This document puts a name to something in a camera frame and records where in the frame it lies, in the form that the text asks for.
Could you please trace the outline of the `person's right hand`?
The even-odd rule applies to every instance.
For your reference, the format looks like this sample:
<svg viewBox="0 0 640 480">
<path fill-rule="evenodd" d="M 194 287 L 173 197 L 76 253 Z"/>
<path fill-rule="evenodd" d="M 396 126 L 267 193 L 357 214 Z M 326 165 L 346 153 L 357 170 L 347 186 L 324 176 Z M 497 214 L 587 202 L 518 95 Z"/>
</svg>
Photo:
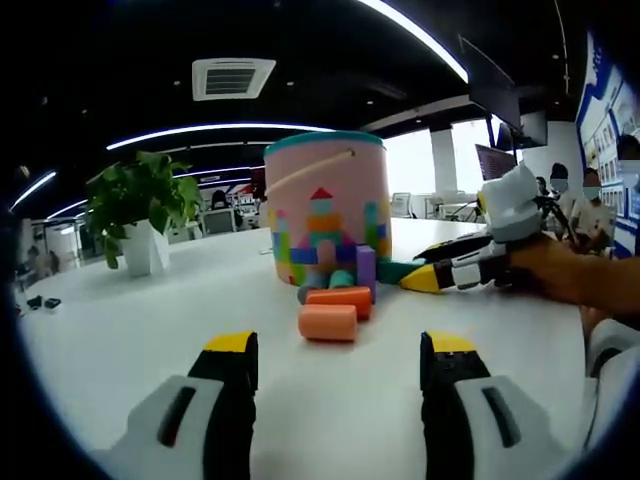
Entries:
<svg viewBox="0 0 640 480">
<path fill-rule="evenodd" d="M 512 291 L 574 305 L 583 300 L 586 256 L 541 234 L 509 246 L 506 258 L 504 281 Z"/>
</svg>

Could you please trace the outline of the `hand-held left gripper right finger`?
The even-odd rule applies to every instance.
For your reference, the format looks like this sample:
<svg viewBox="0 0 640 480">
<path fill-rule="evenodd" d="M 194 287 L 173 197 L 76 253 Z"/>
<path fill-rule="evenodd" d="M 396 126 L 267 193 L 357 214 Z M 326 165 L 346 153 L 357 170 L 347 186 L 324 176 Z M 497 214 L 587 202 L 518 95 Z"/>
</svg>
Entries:
<svg viewBox="0 0 640 480">
<path fill-rule="evenodd" d="M 427 479 L 547 479 L 567 456 L 546 411 L 461 338 L 420 337 Z"/>
</svg>

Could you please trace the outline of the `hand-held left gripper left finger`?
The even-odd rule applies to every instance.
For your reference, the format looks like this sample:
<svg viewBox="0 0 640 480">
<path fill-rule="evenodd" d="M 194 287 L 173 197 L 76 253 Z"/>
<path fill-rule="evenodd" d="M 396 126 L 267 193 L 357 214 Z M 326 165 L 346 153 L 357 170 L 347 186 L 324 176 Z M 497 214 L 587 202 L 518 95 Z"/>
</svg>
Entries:
<svg viewBox="0 0 640 480">
<path fill-rule="evenodd" d="M 129 413 L 115 444 L 96 452 L 113 479 L 248 479 L 256 420 L 258 335 L 211 339 Z"/>
</svg>

